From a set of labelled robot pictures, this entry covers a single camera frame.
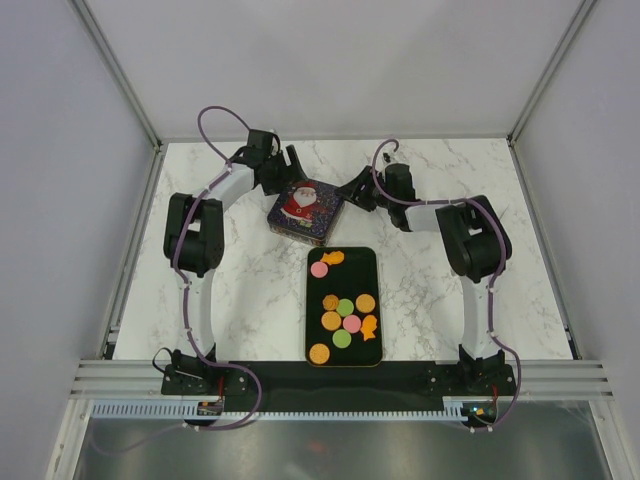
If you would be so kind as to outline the gold tin lid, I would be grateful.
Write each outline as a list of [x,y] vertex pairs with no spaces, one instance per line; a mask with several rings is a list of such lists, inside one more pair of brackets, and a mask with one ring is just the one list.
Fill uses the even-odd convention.
[[338,220],[344,200],[336,195],[335,185],[318,180],[303,180],[281,193],[267,215],[267,223],[292,218],[318,224]]

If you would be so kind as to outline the orange fish cookie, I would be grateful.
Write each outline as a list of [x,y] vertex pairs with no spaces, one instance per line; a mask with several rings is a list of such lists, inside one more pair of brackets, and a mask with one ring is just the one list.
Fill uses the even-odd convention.
[[366,315],[360,326],[360,332],[364,341],[372,340],[376,337],[376,330],[378,329],[378,319],[374,315]]
[[341,264],[345,260],[345,254],[342,251],[325,252],[321,257],[321,262],[328,266]]

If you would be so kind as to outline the aluminium frame post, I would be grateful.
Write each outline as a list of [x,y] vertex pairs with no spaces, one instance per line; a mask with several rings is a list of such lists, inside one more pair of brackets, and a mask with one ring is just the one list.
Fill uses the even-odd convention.
[[153,151],[159,152],[163,146],[162,139],[152,125],[89,2],[85,0],[69,0],[68,4],[88,34],[97,54],[115,82],[116,88],[123,95],[129,109],[134,114]]
[[589,20],[593,10],[598,6],[598,0],[581,0],[572,14],[566,28],[564,29],[559,41],[546,62],[542,73],[537,79],[530,95],[528,96],[521,112],[519,113],[513,127],[508,133],[506,140],[510,148],[514,148],[516,142],[522,136],[525,127],[535,112],[539,102],[541,101],[546,90],[554,79],[558,69],[563,64],[570,49],[577,41],[584,25]]

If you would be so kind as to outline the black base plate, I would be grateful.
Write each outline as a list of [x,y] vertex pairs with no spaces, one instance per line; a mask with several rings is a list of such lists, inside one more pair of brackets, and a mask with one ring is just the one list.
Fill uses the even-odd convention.
[[161,393],[167,396],[220,394],[234,411],[306,409],[431,410],[446,397],[493,397],[515,393],[510,365],[471,378],[459,365],[432,361],[383,361],[367,368],[320,368],[305,361],[239,362],[235,368],[201,366],[189,373],[165,368]]

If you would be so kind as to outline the pink sandwich cookie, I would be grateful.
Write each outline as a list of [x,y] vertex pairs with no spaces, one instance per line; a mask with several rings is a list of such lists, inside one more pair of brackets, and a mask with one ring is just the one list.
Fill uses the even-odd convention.
[[357,315],[348,315],[343,318],[342,327],[349,333],[355,334],[360,331],[361,319]]
[[322,261],[316,261],[310,266],[310,274],[314,278],[324,278],[328,274],[328,271],[329,266]]

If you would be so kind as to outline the orange dotted biscuit bottom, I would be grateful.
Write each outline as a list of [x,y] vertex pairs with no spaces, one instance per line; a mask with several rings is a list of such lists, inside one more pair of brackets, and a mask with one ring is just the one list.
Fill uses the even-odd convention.
[[325,365],[330,359],[330,349],[323,343],[316,343],[309,349],[308,357],[314,365]]

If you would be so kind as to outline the orange dotted biscuit middle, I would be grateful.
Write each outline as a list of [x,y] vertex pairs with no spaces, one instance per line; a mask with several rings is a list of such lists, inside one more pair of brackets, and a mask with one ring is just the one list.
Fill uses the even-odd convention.
[[336,311],[326,311],[321,317],[321,325],[328,331],[336,331],[342,326],[342,317]]

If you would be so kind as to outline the aluminium front rail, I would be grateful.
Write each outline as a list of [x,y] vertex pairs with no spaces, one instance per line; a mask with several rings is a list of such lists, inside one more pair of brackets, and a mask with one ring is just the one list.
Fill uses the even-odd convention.
[[[525,400],[611,399],[603,365],[593,360],[525,361],[520,395]],[[72,399],[156,398],[161,374],[149,361],[82,360],[71,387]]]

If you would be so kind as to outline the green sandwich cookie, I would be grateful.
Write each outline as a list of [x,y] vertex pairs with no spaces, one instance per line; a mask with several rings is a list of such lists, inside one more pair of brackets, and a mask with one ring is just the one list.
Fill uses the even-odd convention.
[[345,329],[336,330],[332,335],[332,342],[336,348],[346,349],[352,341],[351,334]]
[[347,317],[353,314],[354,309],[354,303],[350,299],[342,298],[340,299],[340,303],[338,308],[336,309],[336,312],[341,317]]

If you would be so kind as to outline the orange fish cookie lower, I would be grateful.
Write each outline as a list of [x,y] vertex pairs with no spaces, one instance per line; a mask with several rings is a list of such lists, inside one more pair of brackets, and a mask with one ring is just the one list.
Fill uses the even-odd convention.
[[378,319],[374,315],[366,315],[360,326],[360,332],[364,341],[372,340],[376,337],[376,330],[378,329]]

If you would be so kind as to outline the black rectangular tray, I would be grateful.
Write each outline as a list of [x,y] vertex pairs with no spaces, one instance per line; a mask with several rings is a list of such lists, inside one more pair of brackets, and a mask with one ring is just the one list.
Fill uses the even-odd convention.
[[307,255],[304,353],[320,368],[383,359],[377,256],[369,247],[316,247]]

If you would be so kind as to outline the pink sandwich cookie top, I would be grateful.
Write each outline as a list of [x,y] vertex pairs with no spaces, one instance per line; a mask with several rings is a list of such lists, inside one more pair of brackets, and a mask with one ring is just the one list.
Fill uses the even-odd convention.
[[310,266],[310,274],[314,278],[324,278],[328,274],[328,271],[329,266],[322,261],[316,261]]

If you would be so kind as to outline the orange swirl cookie left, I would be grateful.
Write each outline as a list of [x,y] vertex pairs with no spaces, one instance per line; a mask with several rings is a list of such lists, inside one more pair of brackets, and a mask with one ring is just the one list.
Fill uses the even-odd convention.
[[340,303],[340,299],[333,294],[327,295],[322,300],[322,306],[326,311],[335,311]]

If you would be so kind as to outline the square cookie tin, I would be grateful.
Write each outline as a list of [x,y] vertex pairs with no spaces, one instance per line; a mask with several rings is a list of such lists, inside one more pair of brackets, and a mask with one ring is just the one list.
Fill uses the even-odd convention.
[[292,218],[282,221],[268,221],[270,230],[274,233],[316,247],[325,246],[333,233],[336,221],[312,224]]

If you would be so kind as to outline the aluminium frame right post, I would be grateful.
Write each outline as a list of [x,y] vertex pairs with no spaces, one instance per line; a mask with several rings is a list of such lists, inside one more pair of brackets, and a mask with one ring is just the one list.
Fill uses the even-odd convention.
[[528,96],[521,112],[519,113],[513,127],[508,133],[506,140],[510,148],[514,148],[516,142],[522,136],[525,127],[535,112],[539,102],[541,101],[546,90],[554,79],[558,69],[563,64],[570,49],[577,41],[584,25],[589,20],[593,10],[598,6],[598,0],[581,0],[572,14],[566,28],[564,29],[559,41],[546,62],[542,73],[537,79],[530,95]]

